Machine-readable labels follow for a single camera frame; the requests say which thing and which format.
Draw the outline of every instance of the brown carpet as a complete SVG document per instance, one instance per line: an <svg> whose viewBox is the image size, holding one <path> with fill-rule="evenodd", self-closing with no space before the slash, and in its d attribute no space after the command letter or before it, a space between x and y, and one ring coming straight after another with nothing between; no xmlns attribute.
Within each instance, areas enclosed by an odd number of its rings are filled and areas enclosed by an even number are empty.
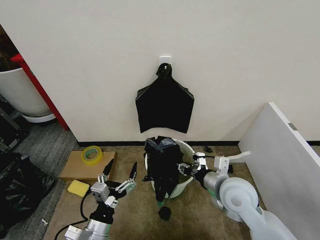
<svg viewBox="0 0 320 240"><path fill-rule="evenodd" d="M203 152L203 147L192 147L196 152ZM210 155L236 155L240 151L236 146L211 147ZM112 240L247 240L250 239L248 227L235 222L215 208L209 193L193 180L183 193L166 202L171 209L169 221L158 216L155 192L150 182L142 182L146 175L142 146L110 146L105 151L116 151L117 162L113 180L123 182L129 177L131 167L138 162L137 187L126 197L119 200L113 215L114 222L110 229ZM208 161L213 168L213 160ZM245 163L233 164L231 177L240 177L254 184ZM64 225L81 220L79 206L81 198L65 190L49 224L45 240L52 240L56 232ZM89 196L84 203L86 216L96 209L96 203Z"/></svg>

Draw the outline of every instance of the black bag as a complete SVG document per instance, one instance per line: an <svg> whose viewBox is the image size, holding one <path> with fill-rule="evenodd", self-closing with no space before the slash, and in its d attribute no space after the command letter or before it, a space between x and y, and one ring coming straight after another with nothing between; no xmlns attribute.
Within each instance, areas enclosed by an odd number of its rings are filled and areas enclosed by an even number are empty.
<svg viewBox="0 0 320 240"><path fill-rule="evenodd" d="M143 181L154 181L155 198L162 202L179 184L178 165L183 161L179 145L170 137L158 136L145 141L147 175Z"/></svg>
<svg viewBox="0 0 320 240"><path fill-rule="evenodd" d="M159 66L158 78L137 92L135 98L140 132L169 128L187 133L194 106L194 96L172 78L168 63Z"/></svg>
<svg viewBox="0 0 320 240"><path fill-rule="evenodd" d="M0 229L28 218L55 180L19 153L0 156Z"/></svg>

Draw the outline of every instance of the white trash can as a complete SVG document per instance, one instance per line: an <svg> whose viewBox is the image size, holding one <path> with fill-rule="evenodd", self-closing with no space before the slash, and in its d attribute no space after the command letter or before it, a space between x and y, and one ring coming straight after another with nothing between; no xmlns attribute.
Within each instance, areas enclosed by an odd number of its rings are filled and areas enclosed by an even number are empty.
<svg viewBox="0 0 320 240"><path fill-rule="evenodd" d="M186 163L193 163L193 154L195 153L195 151L185 142L177 140L177 139L173 139L180 147L180 151L183 153L183 161ZM145 164L145 169L148 170L148 162L147 162L147 154L145 155L144 158L144 164ZM179 183L176 188L173 190L170 198L175 198L177 196L179 196L183 190L186 188L187 184L190 183L192 181L192 179L194 179L192 176L184 176L182 174L179 175L179 182L182 180L183 182ZM155 183L154 181L151 181L153 190L155 189Z"/></svg>
<svg viewBox="0 0 320 240"><path fill-rule="evenodd" d="M29 122L38 117L55 118L22 68L0 72L0 94Z"/></svg>

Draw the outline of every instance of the tape roll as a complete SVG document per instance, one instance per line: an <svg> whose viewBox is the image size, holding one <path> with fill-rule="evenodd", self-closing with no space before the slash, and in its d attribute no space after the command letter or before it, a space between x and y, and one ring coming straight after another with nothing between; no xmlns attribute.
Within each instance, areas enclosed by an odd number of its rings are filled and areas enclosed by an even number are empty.
<svg viewBox="0 0 320 240"><path fill-rule="evenodd" d="M88 146L82 151L81 159L87 166L94 166L101 161L103 153L98 146Z"/></svg>

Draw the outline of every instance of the robotic arm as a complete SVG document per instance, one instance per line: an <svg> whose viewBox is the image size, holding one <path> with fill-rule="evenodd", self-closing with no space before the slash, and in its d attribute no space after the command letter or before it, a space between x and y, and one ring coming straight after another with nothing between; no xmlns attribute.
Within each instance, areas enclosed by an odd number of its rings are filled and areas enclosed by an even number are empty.
<svg viewBox="0 0 320 240"><path fill-rule="evenodd" d="M208 190L213 204L227 217L245 222L253 240L297 240L276 215L259 206L257 191L248 181L228 176L230 158L215 156L216 171L213 171L207 167L205 154L197 152L193 156L193 165L183 162L178 165L178 170L194 176Z"/></svg>
<svg viewBox="0 0 320 240"><path fill-rule="evenodd" d="M70 225L65 233L66 240L109 240L109 230L114 222L113 214L118 205L118 199L123 198L137 185L137 162L132 167L129 179L123 183L109 181L107 175L110 173L113 161L98 175L98 181L90 190L98 204L96 210L91 213L88 224L84 229Z"/></svg>

